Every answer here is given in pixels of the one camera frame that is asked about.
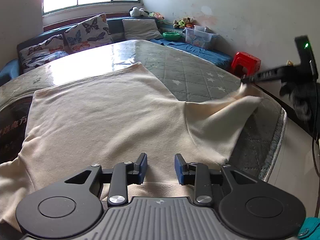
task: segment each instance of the black circular pad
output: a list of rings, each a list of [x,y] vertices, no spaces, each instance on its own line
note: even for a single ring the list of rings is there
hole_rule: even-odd
[[[298,234],[306,211],[295,196],[262,181],[245,185],[231,182],[231,189],[218,207],[222,222],[231,231],[260,240]]]
[[[100,189],[95,179],[98,172],[101,167],[88,167],[23,198],[16,208],[22,233],[41,239],[65,239],[93,227],[103,214],[100,199],[90,192]]]
[[[67,197],[51,197],[42,201],[38,210],[49,218],[61,218],[71,214],[76,208],[76,203]]]
[[[276,199],[270,197],[255,197],[246,203],[247,210],[261,218],[271,218],[279,215],[282,210],[282,204]]]

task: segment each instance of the teal cloth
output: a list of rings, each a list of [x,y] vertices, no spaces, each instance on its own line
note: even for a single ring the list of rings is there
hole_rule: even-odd
[[[320,239],[320,219],[309,217],[303,222],[299,231],[298,238],[306,240]]]

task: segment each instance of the cream blanket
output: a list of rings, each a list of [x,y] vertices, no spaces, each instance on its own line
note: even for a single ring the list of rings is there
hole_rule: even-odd
[[[36,91],[22,150],[0,165],[0,221],[19,230],[15,209],[27,194],[92,163],[112,168],[141,152],[148,171],[143,185],[128,187],[129,197],[192,196],[178,184],[174,154],[211,168],[227,162],[260,103],[250,94],[241,86],[222,100],[178,101],[141,63]],[[107,195],[105,186],[101,199]]]

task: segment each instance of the plastic storage box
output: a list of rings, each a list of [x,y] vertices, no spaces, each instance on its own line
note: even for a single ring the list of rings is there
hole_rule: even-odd
[[[186,43],[200,47],[202,49],[212,49],[219,34],[205,33],[194,29],[185,28]]]
[[[205,33],[209,32],[209,28],[208,27],[203,27],[203,26],[198,26],[198,25],[195,25],[195,30],[196,31],[205,32]]]

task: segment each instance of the wall socket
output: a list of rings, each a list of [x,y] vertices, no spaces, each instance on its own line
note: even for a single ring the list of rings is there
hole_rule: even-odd
[[[287,66],[293,66],[293,62],[290,61],[290,60],[288,60],[288,61],[287,61]]]

